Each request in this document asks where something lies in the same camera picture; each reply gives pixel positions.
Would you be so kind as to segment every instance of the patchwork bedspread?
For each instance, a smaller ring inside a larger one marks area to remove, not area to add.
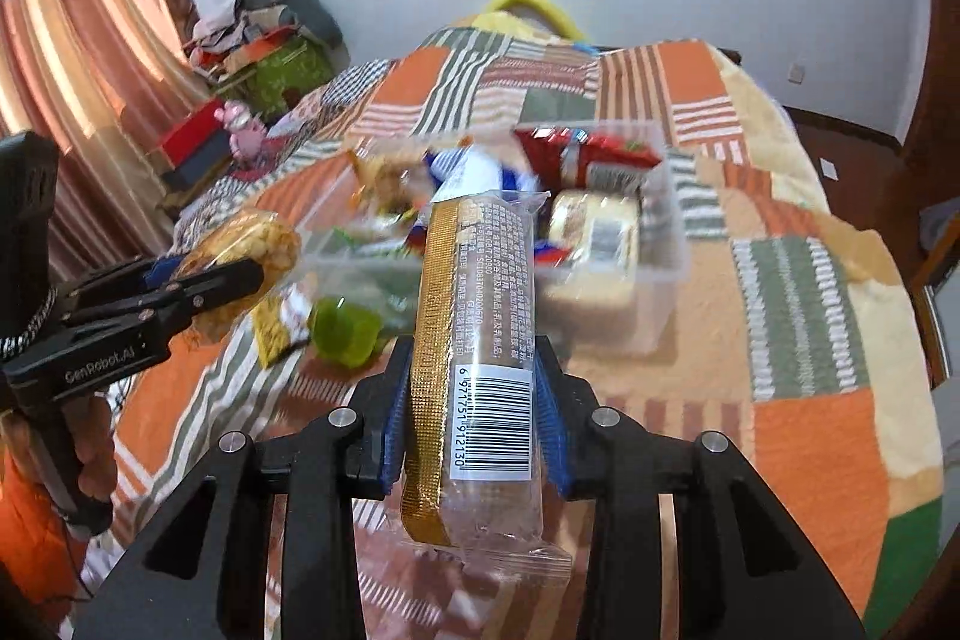
[[[273,175],[219,194],[181,226],[182,247],[243,203],[302,228],[347,167],[350,135],[458,131],[491,121],[654,119],[664,126],[691,273],[659,348],[641,359],[574,350],[568,370],[648,429],[721,429],[770,483],[834,572],[872,636],[912,598],[936,557],[940,444],[913,311],[880,237],[829,215],[812,165],[779,110],[699,42],[598,56],[559,40],[448,28],[408,57],[350,70],[301,111],[320,126]],[[368,367],[364,374],[377,371]],[[297,352],[267,371],[248,321],[219,345],[173,344],[140,375],[120,416],[113,529],[88,557],[102,576],[211,442],[297,431],[349,398],[357,376]],[[544,491],[545,536],[574,555],[564,588],[503,584],[392,543],[377,503],[354,506],[368,634],[377,638],[573,637],[590,504]],[[668,503],[664,542],[675,546]],[[275,517],[282,538],[282,507]],[[280,595],[268,579],[266,636]],[[676,573],[664,637],[677,633]]]

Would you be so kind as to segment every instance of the white barcode label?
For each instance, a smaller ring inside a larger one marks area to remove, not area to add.
[[[637,167],[593,162],[587,164],[587,190],[621,194],[621,196],[639,196],[640,186],[643,185],[643,177],[646,173],[646,170]]]
[[[621,220],[594,220],[590,225],[591,263],[623,263],[627,226]]]
[[[530,480],[534,380],[528,369],[454,365],[451,480]]]

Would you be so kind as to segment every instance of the pink plush toy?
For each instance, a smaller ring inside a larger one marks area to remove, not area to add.
[[[218,109],[213,116],[230,132],[230,152],[233,159],[246,164],[256,161],[263,140],[267,136],[267,127],[254,115],[243,101],[232,98],[223,109]]]

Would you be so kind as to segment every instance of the red snack bag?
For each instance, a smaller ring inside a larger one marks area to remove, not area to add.
[[[582,128],[515,129],[514,135],[554,196],[565,188],[637,196],[643,175],[661,162],[644,143]]]

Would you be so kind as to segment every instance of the metal screw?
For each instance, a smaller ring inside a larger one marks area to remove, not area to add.
[[[593,419],[593,423],[597,426],[602,426],[604,429],[607,429],[611,426],[616,426],[620,422],[620,413],[613,408],[597,408],[590,414],[590,418]]]
[[[704,448],[707,448],[710,453],[723,453],[730,446],[730,441],[726,438],[726,435],[720,434],[720,432],[704,432],[700,442],[704,443]]]
[[[236,453],[247,444],[247,438],[243,432],[227,432],[217,444],[224,453]]]
[[[357,414],[350,408],[336,408],[336,410],[331,410],[326,420],[330,422],[330,426],[343,429],[344,426],[349,426],[353,421],[357,420]]]

